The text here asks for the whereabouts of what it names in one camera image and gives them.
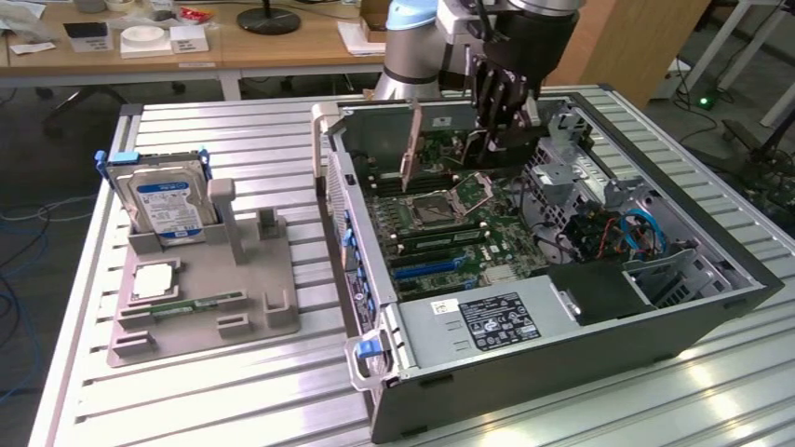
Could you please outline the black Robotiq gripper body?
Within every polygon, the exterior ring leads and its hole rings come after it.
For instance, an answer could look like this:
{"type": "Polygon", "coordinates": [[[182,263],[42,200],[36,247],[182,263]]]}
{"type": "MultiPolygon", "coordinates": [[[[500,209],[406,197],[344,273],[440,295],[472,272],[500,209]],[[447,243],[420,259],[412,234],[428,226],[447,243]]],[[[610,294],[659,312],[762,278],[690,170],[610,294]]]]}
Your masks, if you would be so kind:
{"type": "Polygon", "coordinates": [[[498,13],[495,35],[483,44],[486,59],[527,88],[540,88],[558,67],[578,20],[576,11],[563,16],[519,10],[498,13]]]}

